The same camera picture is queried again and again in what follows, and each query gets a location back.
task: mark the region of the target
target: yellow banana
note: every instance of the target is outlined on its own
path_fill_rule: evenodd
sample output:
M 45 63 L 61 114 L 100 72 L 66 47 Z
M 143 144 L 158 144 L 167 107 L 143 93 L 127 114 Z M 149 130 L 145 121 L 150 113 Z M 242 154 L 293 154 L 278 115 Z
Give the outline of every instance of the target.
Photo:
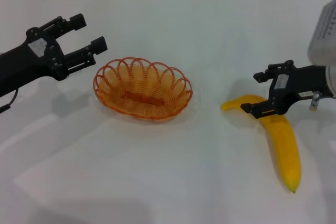
M 265 101 L 257 95 L 244 95 L 236 100 L 222 104 L 222 110 L 239 109 L 242 103 L 258 103 Z M 259 118 L 272 138 L 280 176 L 286 187 L 295 193 L 301 178 L 299 151 L 294 132 L 284 115 L 270 115 Z

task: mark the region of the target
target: woven basket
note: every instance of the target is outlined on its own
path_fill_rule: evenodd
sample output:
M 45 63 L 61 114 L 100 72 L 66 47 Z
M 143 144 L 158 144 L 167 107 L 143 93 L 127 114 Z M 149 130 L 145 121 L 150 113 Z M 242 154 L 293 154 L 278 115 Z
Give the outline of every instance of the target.
M 93 88 L 106 107 L 148 120 L 178 115 L 193 95 L 189 80 L 177 68 L 133 57 L 100 68 Z

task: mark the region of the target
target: white table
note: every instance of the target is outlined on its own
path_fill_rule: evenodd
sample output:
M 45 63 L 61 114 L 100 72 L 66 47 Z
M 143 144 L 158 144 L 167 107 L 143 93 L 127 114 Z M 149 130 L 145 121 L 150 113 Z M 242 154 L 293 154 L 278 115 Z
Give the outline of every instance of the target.
M 335 223 L 336 102 L 287 113 L 302 163 L 296 194 L 278 178 L 258 122 L 219 108 L 243 93 L 266 95 L 253 74 L 270 63 L 309 65 L 328 1 L 0 0 L 0 51 L 77 13 L 88 26 L 59 40 L 64 52 L 99 36 L 109 47 L 65 81 L 21 88 L 0 115 L 0 223 Z M 187 109 L 162 124 L 103 111 L 93 77 L 126 56 L 180 68 L 195 91 Z

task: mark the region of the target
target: wire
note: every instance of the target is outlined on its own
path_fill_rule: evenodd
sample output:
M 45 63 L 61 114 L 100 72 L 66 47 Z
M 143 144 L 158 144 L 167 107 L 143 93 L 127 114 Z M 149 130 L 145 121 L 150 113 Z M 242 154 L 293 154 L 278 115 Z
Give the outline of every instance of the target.
M 5 112 L 6 110 L 9 110 L 11 105 L 13 104 L 13 102 L 15 101 L 16 97 L 17 97 L 17 94 L 19 92 L 19 89 L 15 90 L 15 94 L 12 98 L 12 100 L 9 102 L 9 104 L 6 104 L 6 105 L 3 105 L 0 107 L 0 114 Z
M 15 99 L 16 99 L 16 97 L 17 97 L 17 94 L 18 94 L 18 92 L 19 92 L 19 89 L 17 89 L 17 90 L 15 90 L 15 94 L 14 94 L 14 96 L 13 96 L 13 98 L 12 98 L 12 100 L 9 102 L 9 106 L 11 106 L 12 104 L 13 104 L 13 102 L 15 101 Z

